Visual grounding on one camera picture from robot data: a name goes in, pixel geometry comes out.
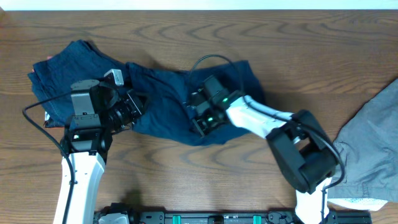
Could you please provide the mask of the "navy blue shorts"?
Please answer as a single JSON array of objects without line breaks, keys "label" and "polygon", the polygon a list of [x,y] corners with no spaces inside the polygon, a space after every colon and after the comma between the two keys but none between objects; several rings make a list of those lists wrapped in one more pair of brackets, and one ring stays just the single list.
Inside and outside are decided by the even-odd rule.
[{"label": "navy blue shorts", "polygon": [[171,139],[190,146],[224,144],[248,133],[243,128],[227,124],[201,137],[192,129],[194,112],[186,105],[189,88],[198,87],[214,75],[230,90],[240,89],[238,74],[233,66],[224,64],[188,72],[146,68],[137,63],[126,64],[133,89],[149,98],[145,114],[137,120],[133,130],[158,138]]}]

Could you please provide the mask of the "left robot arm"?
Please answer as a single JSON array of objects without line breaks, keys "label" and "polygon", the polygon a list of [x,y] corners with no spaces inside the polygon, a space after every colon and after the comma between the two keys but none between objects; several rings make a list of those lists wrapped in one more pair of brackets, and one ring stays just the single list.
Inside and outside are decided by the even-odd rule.
[{"label": "left robot arm", "polygon": [[54,223],[92,223],[100,180],[113,135],[134,124],[146,110],[148,96],[124,94],[105,80],[71,85],[74,113],[61,140],[62,184]]}]

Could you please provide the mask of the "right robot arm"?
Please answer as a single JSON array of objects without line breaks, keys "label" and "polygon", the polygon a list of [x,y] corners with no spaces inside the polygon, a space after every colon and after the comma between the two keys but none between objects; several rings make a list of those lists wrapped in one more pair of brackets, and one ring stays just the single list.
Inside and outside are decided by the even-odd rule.
[{"label": "right robot arm", "polygon": [[296,190],[296,217],[302,223],[326,223],[328,189],[341,157],[314,115],[278,111],[258,103],[244,90],[229,90],[208,77],[189,94],[193,126],[205,137],[232,124],[265,139],[286,181]]}]

